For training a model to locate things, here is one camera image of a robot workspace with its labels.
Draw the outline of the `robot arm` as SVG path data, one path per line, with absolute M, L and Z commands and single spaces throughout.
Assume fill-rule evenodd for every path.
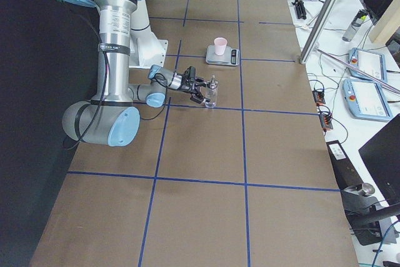
M 97 92 L 68 107 L 62 117 L 64 132 L 75 142 L 128 145 L 141 121 L 135 102 L 160 108 L 169 90 L 187 93 L 199 104 L 207 101 L 201 88 L 208 82 L 196 76 L 194 67 L 179 74 L 163 66 L 168 43 L 152 32 L 145 0 L 60 1 L 99 13 Z

